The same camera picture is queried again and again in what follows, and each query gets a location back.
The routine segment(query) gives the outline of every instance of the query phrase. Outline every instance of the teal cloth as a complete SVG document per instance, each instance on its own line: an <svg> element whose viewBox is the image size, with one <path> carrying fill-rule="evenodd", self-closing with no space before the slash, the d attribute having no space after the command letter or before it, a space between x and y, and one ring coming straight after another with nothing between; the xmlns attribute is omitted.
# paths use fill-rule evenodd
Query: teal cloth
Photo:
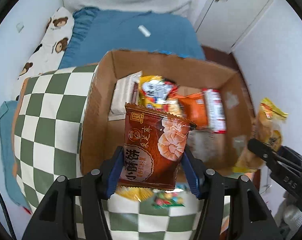
<svg viewBox="0 0 302 240"><path fill-rule="evenodd" d="M10 199L16 204L29 210L30 206L26 202L24 195L12 175L12 168L15 163L14 153L11 143L11 129L13 116L17 108L18 101L5 101L0 107L0 143L1 143L1 160L5 174L5 184Z"/></svg>

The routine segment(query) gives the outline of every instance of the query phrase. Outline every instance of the metal bolt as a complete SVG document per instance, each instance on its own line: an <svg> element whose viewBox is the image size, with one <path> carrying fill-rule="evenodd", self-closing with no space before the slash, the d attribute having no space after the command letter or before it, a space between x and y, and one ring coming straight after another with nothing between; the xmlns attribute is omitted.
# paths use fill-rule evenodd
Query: metal bolt
<svg viewBox="0 0 302 240"><path fill-rule="evenodd" d="M208 175L214 175L214 174L215 174L215 171L214 171L213 169L207 169L207 170L206 170L206 173L207 173Z"/></svg>
<svg viewBox="0 0 302 240"><path fill-rule="evenodd" d="M248 182L249 181L249 177L247 175L242 175L241 176L241 181Z"/></svg>
<svg viewBox="0 0 302 240"><path fill-rule="evenodd" d="M91 171L91 174L92 175L99 175L100 174L100 170L94 169L94 170Z"/></svg>
<svg viewBox="0 0 302 240"><path fill-rule="evenodd" d="M58 181L58 182L63 182L65 179L66 179L65 176L59 176L59 177L57 178L57 181Z"/></svg>

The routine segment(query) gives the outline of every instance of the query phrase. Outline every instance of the green and white checkered fabric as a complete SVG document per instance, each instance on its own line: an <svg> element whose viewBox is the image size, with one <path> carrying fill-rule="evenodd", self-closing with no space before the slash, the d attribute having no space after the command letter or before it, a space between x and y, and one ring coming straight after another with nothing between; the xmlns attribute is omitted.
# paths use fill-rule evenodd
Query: green and white checkered fabric
<svg viewBox="0 0 302 240"><path fill-rule="evenodd" d="M96 65L30 78L15 126L17 181L32 211L54 180L82 176L79 142L86 99ZM183 192L185 207L155 209L154 198L135 202L117 194L103 201L113 240L188 240L203 202ZM79 239L85 239L80 198L75 199Z"/></svg>

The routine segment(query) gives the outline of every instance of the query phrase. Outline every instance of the black cable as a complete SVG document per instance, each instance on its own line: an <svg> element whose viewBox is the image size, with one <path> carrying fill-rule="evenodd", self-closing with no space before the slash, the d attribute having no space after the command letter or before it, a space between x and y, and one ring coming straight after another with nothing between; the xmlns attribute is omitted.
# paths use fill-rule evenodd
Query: black cable
<svg viewBox="0 0 302 240"><path fill-rule="evenodd" d="M11 220L10 220L10 217L9 217L9 213L8 213L6 204L3 201L3 198L1 196L1 194L0 194L0 205L1 205L2 210L3 210L3 214L5 215L11 237L12 237L13 240L17 240L16 235L15 235L15 231L13 230L13 226L12 226L12 223L11 223Z"/></svg>

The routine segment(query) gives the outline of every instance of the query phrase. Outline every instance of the door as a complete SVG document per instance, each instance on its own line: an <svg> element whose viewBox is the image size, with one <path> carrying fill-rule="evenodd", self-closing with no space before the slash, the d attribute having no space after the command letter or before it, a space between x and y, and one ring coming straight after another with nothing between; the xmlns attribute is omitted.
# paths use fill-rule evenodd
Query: door
<svg viewBox="0 0 302 240"><path fill-rule="evenodd" d="M268 0L214 0L197 30L199 41L229 53Z"/></svg>

